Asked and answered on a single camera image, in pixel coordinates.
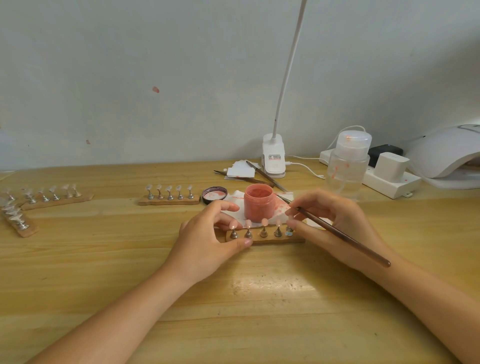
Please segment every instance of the black device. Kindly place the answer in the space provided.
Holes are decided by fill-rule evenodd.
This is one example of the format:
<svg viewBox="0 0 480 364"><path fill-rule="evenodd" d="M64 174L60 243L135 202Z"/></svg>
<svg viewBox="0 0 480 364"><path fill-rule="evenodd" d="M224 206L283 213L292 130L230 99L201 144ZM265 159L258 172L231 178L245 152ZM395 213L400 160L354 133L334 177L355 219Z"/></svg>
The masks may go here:
<svg viewBox="0 0 480 364"><path fill-rule="evenodd" d="M382 146L374 146L368 150L368 155L370 156L370 161L368 165L370 167L374 167L377 165L378 157L385 152L390 152L393 154L397 154L398 156L403 156L403 149L397 146L393 146L390 144L384 144Z"/></svg>

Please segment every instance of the wooden desk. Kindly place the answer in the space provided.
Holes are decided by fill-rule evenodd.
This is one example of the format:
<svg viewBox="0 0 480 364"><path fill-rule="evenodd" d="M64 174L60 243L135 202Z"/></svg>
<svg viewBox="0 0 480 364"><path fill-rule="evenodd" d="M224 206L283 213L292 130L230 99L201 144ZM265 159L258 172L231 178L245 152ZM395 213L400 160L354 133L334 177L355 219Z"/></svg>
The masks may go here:
<svg viewBox="0 0 480 364"><path fill-rule="evenodd" d="M307 162L325 172L317 161ZM26 170L0 190L77 183L92 201L28 211L21 239L0 222L0 362L23 363L154 272L180 222L204 206L137 206L148 183L223 185L230 161ZM322 186L301 166L281 182ZM480 191L423 185L390 200L363 186L362 207L402 255L480 299ZM400 303L316 246L257 246L181 297L130 363L455 363Z"/></svg>

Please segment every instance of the clear plastic bottle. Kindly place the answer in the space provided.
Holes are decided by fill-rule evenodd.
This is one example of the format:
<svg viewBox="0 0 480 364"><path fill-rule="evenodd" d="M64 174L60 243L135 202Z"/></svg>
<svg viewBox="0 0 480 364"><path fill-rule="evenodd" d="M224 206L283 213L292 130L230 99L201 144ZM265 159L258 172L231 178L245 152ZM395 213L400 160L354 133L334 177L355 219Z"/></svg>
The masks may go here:
<svg viewBox="0 0 480 364"><path fill-rule="evenodd" d="M327 189L351 200L357 200L370 156L372 136L347 130L338 135L336 147L328 161L325 177Z"/></svg>

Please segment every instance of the forearm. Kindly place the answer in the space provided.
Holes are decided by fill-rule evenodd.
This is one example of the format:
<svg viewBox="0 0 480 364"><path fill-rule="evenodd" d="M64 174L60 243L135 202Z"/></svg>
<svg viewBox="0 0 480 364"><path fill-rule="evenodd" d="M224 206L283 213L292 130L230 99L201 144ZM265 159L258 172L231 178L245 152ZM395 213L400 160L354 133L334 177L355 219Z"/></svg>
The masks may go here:
<svg viewBox="0 0 480 364"><path fill-rule="evenodd" d="M464 364L480 358L480 303L402 258L372 277L408 307Z"/></svg>
<svg viewBox="0 0 480 364"><path fill-rule="evenodd" d="M155 322L188 288L160 269L29 363L125 363Z"/></svg>

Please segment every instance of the wooden stand base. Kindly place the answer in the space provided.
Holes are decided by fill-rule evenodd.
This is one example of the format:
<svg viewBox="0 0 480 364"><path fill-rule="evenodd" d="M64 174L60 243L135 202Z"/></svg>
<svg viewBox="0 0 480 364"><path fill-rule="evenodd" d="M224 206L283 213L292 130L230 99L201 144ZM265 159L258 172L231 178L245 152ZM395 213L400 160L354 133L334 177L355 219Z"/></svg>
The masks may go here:
<svg viewBox="0 0 480 364"><path fill-rule="evenodd" d="M36 199L36 204L31 204L29 202L25 202L20 208L23 211L26 210L34 210L36 208L44 208L44 207L51 207L51 206L60 206L60 205L68 205L68 204L75 204L77 202L85 202L90 201L93 198L93 194L83 194L80 197L72 197L72 198L62 198L58 201L54 201L50 199L48 202L43 202L41 197Z"/></svg>
<svg viewBox="0 0 480 364"><path fill-rule="evenodd" d="M25 224L28 225L28 229L25 229L25 230L20 230L19 226L17 225L17 223L15 221L12 221L10 220L10 216L5 214L5 213L1 213L3 215L3 217L5 218L5 220L7 220L7 222L15 229L17 230L17 233L18 235L20 235L22 238L28 238L30 235L33 235L35 234L36 232L38 232L40 229L39 227L30 219L28 218L27 216L23 215L23 219L25 220Z"/></svg>
<svg viewBox="0 0 480 364"><path fill-rule="evenodd" d="M153 200L149 200L148 196L143 196L140 200L138 200L139 205L197 205L200 203L200 195L194 194L193 198L187 198L184 196L182 200L179 200L175 197L174 200L167 200L167 196L164 196L161 200L159 200L156 196Z"/></svg>
<svg viewBox="0 0 480 364"><path fill-rule="evenodd" d="M268 232L268 236L266 238L262 238L260 236L260 232L263 230L263 228L254 228L250 229L250 232L252 233L252 238L253 238L253 244L254 245L261 245L261 244L285 244L285 243L304 243L305 239L299 236L296 232L292 233L292 236L287 236L285 234L285 230L287 229L286 225L280 226L280 230L282 231L282 236L277 238L273 233L277 229L276 226L270 225L265 227L265 229ZM245 233L247 232L247 229L242 229L242 230L237 230L237 234L239 235L240 238L245 237ZM232 231L227 231L227 234L225 236L225 241L229 242L233 240L230 238L230 234Z"/></svg>

